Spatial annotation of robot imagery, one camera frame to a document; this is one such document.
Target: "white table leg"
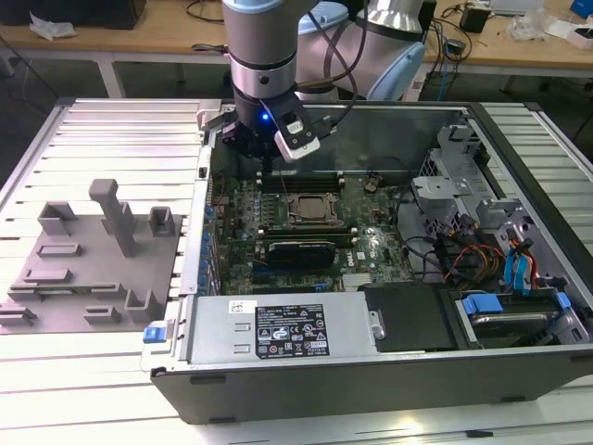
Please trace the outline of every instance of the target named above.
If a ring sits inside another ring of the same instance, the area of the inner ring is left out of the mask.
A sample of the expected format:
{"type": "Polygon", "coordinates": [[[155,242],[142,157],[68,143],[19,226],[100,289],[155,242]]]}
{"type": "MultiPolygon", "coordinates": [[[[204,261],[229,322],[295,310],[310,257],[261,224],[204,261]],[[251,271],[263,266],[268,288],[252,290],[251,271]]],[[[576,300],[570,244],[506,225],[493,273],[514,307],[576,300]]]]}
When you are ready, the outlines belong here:
{"type": "Polygon", "coordinates": [[[402,102],[418,102],[420,93],[423,91],[426,75],[430,72],[431,68],[431,64],[429,63],[423,63],[420,66],[416,76],[414,76],[414,79],[411,81],[410,88],[408,88],[408,91],[401,97],[402,102]]]}
{"type": "Polygon", "coordinates": [[[96,60],[95,62],[101,71],[101,77],[103,78],[103,83],[105,84],[105,89],[107,90],[107,95],[109,98],[124,98],[126,96],[126,92],[123,89],[121,78],[113,66],[113,62],[107,59],[96,60]]]}
{"type": "Polygon", "coordinates": [[[175,64],[175,74],[177,75],[178,83],[184,83],[187,81],[187,74],[185,73],[185,65],[183,63],[175,64]]]}
{"type": "Polygon", "coordinates": [[[3,77],[12,77],[15,71],[12,69],[12,65],[10,64],[10,60],[8,57],[0,57],[0,75],[3,77]]]}

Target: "blue latch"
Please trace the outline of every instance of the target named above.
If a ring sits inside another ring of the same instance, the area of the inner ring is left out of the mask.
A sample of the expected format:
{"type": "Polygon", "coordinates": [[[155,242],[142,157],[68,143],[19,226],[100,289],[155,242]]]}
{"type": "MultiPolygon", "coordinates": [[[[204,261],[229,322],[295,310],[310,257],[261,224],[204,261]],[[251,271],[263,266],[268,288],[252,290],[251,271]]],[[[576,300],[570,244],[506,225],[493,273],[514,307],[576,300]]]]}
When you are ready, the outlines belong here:
{"type": "Polygon", "coordinates": [[[167,335],[166,327],[148,326],[145,327],[144,336],[142,340],[144,343],[164,343],[167,335]]]}
{"type": "Polygon", "coordinates": [[[483,312],[503,312],[496,294],[471,294],[461,301],[468,315],[483,312]]]}
{"type": "Polygon", "coordinates": [[[571,307],[572,307],[571,301],[569,300],[568,295],[566,295],[564,292],[557,293],[556,299],[558,299],[558,303],[560,304],[560,307],[562,308],[563,311],[566,311],[567,309],[571,309],[571,307]]]}

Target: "electronic device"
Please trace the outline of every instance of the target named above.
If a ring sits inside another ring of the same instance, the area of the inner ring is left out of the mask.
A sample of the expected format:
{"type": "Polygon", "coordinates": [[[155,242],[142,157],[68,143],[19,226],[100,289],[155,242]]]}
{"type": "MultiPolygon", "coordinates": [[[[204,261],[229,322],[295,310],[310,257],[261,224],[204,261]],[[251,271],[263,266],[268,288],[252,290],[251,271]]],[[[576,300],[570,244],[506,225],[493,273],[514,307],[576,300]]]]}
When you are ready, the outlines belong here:
{"type": "Polygon", "coordinates": [[[582,19],[587,19],[593,14],[593,2],[591,0],[574,0],[571,4],[571,11],[582,19]]]}
{"type": "Polygon", "coordinates": [[[269,169],[222,122],[201,132],[179,297],[143,369],[190,424],[528,401],[592,374],[593,258],[509,142],[538,122],[365,102],[269,169]]]}
{"type": "Polygon", "coordinates": [[[531,9],[544,6],[544,0],[490,0],[490,7],[500,16],[522,16],[531,9]]]}
{"type": "Polygon", "coordinates": [[[480,33],[484,29],[492,8],[481,4],[469,4],[463,9],[460,27],[466,32],[480,33]]]}
{"type": "Polygon", "coordinates": [[[0,23],[27,25],[31,12],[39,19],[132,30],[145,10],[146,0],[3,0],[0,23]]]}

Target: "warning label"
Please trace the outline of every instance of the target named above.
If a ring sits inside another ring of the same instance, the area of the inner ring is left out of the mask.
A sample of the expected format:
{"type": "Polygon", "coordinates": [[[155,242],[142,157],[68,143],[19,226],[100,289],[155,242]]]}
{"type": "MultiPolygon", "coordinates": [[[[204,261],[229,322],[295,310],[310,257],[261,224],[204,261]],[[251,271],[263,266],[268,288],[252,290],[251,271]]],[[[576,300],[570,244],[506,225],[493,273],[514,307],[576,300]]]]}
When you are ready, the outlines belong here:
{"type": "Polygon", "coordinates": [[[256,352],[261,359],[330,355],[323,305],[257,307],[256,352]]]}

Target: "connector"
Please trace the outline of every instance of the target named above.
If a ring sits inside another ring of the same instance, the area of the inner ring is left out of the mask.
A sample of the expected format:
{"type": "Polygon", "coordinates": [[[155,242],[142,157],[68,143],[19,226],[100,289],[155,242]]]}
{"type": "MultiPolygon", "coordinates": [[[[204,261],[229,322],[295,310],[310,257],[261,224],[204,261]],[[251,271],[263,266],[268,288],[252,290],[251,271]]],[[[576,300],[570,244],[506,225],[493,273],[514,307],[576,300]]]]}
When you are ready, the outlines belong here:
{"type": "Polygon", "coordinates": [[[527,250],[529,250],[529,248],[533,245],[534,242],[531,240],[531,238],[526,238],[523,243],[515,248],[515,252],[518,255],[521,255],[522,253],[525,253],[527,250]]]}
{"type": "Polygon", "coordinates": [[[472,230],[475,230],[480,226],[474,218],[466,213],[460,216],[460,222],[461,226],[472,230]]]}

